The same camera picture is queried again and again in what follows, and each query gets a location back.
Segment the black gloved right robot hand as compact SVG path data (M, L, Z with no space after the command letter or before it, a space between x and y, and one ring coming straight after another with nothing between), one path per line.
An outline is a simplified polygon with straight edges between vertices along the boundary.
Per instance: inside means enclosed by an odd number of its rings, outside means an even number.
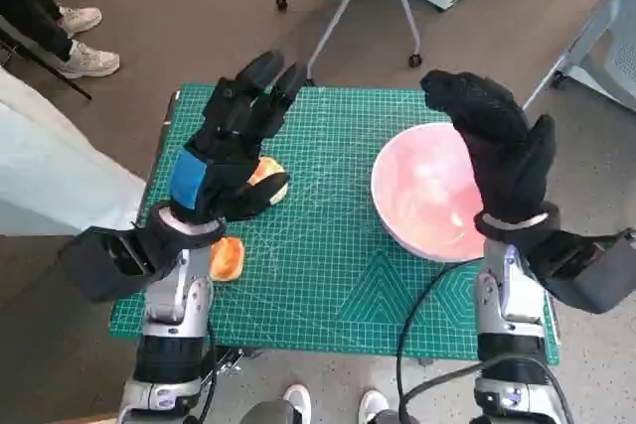
M434 70L420 81L426 105L449 116L469 153L483 212L516 224L545 213L556 154L554 120L531 124L502 84L471 72Z

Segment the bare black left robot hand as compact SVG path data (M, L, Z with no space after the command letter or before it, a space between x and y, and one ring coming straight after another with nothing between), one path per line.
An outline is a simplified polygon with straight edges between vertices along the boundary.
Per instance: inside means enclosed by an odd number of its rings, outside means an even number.
M185 143L169 185L172 215L199 224L252 218L276 204L289 176L257 174L261 143L276 135L302 86L307 67L284 67L282 52L253 59L234 77L219 79L203 124Z

